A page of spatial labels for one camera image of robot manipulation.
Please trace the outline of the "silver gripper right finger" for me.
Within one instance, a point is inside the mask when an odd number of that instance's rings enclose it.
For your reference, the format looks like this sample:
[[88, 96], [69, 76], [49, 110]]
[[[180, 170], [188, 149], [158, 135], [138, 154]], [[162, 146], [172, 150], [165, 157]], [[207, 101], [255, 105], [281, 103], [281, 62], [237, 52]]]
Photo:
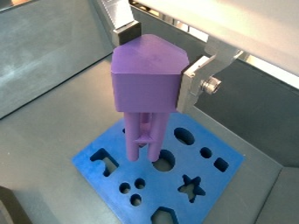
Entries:
[[201, 93], [209, 95], [217, 92], [221, 81], [213, 77], [227, 68], [243, 53], [235, 46], [213, 37], [208, 37], [204, 52], [181, 71], [181, 87], [177, 97], [176, 110], [185, 113], [195, 105]]

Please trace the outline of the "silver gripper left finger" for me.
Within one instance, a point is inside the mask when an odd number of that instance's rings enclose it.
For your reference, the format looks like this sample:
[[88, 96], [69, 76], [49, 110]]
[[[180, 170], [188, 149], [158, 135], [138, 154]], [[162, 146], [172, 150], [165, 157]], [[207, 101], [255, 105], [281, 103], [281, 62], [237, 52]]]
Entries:
[[106, 17], [112, 43], [121, 46], [141, 36], [141, 23], [134, 20], [128, 0], [98, 0]]

